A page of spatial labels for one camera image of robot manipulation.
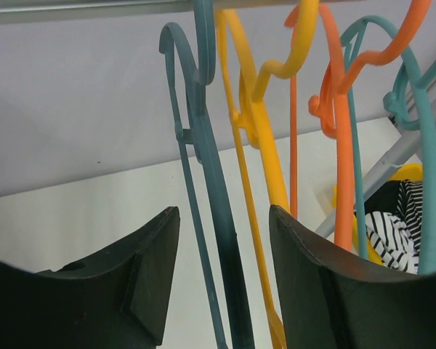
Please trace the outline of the yellow plastic bin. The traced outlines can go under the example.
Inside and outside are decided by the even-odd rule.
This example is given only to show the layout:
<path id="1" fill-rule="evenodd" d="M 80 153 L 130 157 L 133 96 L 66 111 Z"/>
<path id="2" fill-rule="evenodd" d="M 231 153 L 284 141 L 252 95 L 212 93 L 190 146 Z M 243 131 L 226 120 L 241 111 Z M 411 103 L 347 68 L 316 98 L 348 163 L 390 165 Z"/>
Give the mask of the yellow plastic bin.
<path id="1" fill-rule="evenodd" d="M 404 167 L 400 168 L 396 174 L 394 174 L 388 181 L 391 180 L 399 180 L 400 184 L 405 183 L 407 180 L 421 180 L 422 179 L 422 168 L 419 164 L 407 164 Z M 405 218 L 401 213 L 399 213 L 397 209 L 397 213 L 393 214 L 398 216 L 405 224 Z M 381 258 L 374 251 L 369 238 L 366 234 L 366 247 L 367 247 L 367 258 L 369 261 L 376 263 L 377 265 L 382 265 Z"/>

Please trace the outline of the teal hanger right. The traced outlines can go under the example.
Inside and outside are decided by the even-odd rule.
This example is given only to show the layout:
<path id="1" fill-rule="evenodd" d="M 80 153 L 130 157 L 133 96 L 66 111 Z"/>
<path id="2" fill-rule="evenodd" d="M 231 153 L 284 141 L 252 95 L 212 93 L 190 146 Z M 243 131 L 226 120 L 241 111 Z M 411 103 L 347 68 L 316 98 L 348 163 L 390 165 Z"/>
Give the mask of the teal hanger right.
<path id="1" fill-rule="evenodd" d="M 392 91 L 383 98 L 384 109 L 406 131 L 416 132 L 423 153 L 423 180 L 436 186 L 436 126 L 427 87 L 436 78 L 436 60 L 425 73 L 409 47 L 399 50 L 403 60 Z"/>

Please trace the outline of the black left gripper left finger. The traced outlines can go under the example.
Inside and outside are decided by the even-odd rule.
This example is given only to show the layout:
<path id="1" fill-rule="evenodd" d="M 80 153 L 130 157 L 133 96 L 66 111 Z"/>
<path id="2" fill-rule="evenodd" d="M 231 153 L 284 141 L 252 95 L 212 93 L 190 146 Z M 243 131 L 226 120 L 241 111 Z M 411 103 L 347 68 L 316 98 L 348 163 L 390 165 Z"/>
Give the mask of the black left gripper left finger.
<path id="1" fill-rule="evenodd" d="M 0 348 L 156 348 L 164 340 L 180 217 L 165 208 L 63 268 L 0 261 Z"/>

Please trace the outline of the dark blue-grey hanger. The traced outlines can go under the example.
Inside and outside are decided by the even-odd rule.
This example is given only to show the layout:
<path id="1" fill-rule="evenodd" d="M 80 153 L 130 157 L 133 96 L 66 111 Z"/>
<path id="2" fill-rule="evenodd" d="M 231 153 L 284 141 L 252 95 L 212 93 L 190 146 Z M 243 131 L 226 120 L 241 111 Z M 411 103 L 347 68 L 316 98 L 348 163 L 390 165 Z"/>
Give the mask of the dark blue-grey hanger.
<path id="1" fill-rule="evenodd" d="M 161 30 L 159 51 L 165 59 L 175 137 L 179 146 L 217 347 L 226 348 L 227 343 L 187 156 L 187 145 L 194 147 L 195 156 L 203 167 L 225 290 L 232 347 L 254 348 L 254 333 L 237 234 L 206 107 L 206 87 L 213 82 L 216 68 L 212 1 L 194 1 L 193 14 L 198 54 L 192 53 L 185 32 L 173 22 L 165 24 Z"/>

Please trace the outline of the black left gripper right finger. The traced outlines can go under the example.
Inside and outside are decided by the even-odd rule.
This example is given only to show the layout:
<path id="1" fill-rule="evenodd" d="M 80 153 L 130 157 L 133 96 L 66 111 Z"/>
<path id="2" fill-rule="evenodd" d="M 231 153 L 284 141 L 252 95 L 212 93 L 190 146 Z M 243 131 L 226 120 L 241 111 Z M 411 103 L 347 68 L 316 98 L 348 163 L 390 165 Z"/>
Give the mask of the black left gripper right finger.
<path id="1" fill-rule="evenodd" d="M 364 260 L 277 205 L 269 227 L 289 348 L 436 348 L 436 273 Z"/>

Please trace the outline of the orange hanger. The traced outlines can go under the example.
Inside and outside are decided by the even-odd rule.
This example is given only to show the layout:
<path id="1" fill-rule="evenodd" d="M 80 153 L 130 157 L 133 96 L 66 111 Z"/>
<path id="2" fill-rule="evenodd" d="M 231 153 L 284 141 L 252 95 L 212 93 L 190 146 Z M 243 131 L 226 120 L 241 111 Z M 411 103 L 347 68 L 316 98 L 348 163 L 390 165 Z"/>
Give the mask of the orange hanger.
<path id="1" fill-rule="evenodd" d="M 309 112 L 320 118 L 323 133 L 336 141 L 337 197 L 334 243 L 350 251 L 354 206 L 353 146 L 347 93 L 365 65 L 382 66 L 395 60 L 409 45 L 424 21 L 431 1 L 412 1 L 398 33 L 382 51 L 366 50 L 352 65 L 344 68 L 341 36 L 330 9 L 318 1 L 300 1 L 286 18 L 285 25 L 294 26 L 293 38 L 305 39 L 303 20 L 321 18 L 328 42 L 329 64 L 320 94 L 308 102 Z"/>

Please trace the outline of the yellow hanger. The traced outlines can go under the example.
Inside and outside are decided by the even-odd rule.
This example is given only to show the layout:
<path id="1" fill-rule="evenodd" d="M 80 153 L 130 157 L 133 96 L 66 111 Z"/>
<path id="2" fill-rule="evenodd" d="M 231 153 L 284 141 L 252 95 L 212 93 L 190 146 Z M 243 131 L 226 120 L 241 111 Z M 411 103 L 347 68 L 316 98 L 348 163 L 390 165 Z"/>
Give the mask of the yellow hanger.
<path id="1" fill-rule="evenodd" d="M 314 39 L 319 5 L 319 1 L 299 2 L 295 8 L 298 12 L 296 37 L 286 61 L 282 63 L 278 60 L 268 60 L 262 64 L 260 69 L 255 67 L 251 47 L 237 12 L 234 9 L 218 9 L 214 13 L 217 53 L 222 70 L 222 80 L 246 200 L 270 339 L 274 348 L 286 348 L 286 336 L 283 323 L 273 302 L 240 131 L 245 131 L 250 145 L 260 152 L 270 203 L 288 209 L 286 186 L 264 95 L 272 76 L 279 79 L 289 79 L 295 76 L 303 66 Z M 231 39 L 234 44 L 240 65 L 238 103 L 235 103 L 233 99 L 227 64 L 228 39 Z"/>

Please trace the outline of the black garment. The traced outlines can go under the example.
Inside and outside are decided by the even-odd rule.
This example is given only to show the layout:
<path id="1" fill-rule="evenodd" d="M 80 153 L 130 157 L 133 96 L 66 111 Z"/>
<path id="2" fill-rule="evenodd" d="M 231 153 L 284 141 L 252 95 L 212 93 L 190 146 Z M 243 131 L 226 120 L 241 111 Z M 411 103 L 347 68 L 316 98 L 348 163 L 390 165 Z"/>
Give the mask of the black garment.
<path id="1" fill-rule="evenodd" d="M 364 203 L 365 214 L 372 212 L 397 213 L 400 181 L 391 180 L 385 182 L 373 195 Z"/>

